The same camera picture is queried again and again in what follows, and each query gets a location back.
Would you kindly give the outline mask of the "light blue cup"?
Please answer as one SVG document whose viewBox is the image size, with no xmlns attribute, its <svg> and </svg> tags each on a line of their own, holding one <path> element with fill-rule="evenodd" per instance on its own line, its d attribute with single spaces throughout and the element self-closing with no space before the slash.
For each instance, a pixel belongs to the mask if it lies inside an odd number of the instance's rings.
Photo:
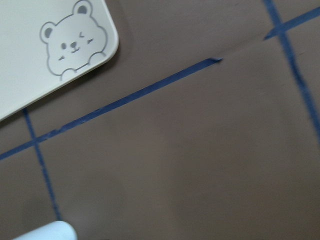
<svg viewBox="0 0 320 240">
<path fill-rule="evenodd" d="M 77 240 L 75 229 L 65 221 L 54 221 L 24 233 L 14 240 Z"/>
</svg>

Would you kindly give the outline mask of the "cream bear tray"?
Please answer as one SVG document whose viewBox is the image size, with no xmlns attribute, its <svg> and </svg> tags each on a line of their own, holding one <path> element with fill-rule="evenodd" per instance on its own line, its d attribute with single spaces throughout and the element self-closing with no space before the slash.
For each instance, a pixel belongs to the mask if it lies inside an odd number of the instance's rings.
<svg viewBox="0 0 320 240">
<path fill-rule="evenodd" d="M 107 63 L 119 35 L 104 0 L 0 3 L 0 118 Z"/>
</svg>

